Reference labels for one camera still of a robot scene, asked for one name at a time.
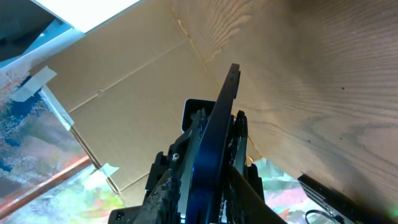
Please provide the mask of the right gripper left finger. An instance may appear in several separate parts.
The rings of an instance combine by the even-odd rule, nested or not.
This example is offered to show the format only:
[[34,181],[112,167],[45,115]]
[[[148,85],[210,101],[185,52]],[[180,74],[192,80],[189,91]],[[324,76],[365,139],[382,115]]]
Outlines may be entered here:
[[133,224],[180,224],[180,180],[167,170],[139,209]]

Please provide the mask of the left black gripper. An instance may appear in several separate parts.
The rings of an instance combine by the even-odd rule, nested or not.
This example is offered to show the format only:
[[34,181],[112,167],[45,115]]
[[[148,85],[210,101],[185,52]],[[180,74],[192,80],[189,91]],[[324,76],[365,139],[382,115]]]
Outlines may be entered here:
[[[189,143],[187,149],[176,149],[171,151],[168,156],[162,152],[158,153],[155,162],[150,169],[149,177],[146,182],[145,195],[142,205],[115,209],[108,218],[109,224],[133,224],[139,209],[153,191],[163,174],[172,169],[180,180],[180,200],[178,202],[178,212],[180,213],[181,223],[188,223],[188,193],[192,178],[192,168],[195,156],[199,148],[202,126],[206,126],[207,118],[205,109],[198,110],[193,117],[193,122],[189,132]],[[248,121],[244,111],[238,111],[234,120],[231,158],[232,165],[244,176],[246,166],[246,147],[248,141]]]

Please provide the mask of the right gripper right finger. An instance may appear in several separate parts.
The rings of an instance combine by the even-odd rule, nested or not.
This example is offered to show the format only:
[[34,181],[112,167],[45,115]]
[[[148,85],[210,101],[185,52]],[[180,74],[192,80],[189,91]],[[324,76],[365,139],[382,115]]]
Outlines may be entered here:
[[234,224],[286,224],[269,208],[246,179],[232,166],[228,166],[224,188],[227,201],[226,217]]

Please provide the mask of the blue screen Galaxy smartphone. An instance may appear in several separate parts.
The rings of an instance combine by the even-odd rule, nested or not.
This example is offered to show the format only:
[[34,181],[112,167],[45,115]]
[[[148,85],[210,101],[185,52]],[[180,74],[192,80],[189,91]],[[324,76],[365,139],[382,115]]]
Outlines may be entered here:
[[200,140],[188,193],[186,222],[189,224],[211,223],[218,219],[225,144],[239,78],[239,65],[233,63]]

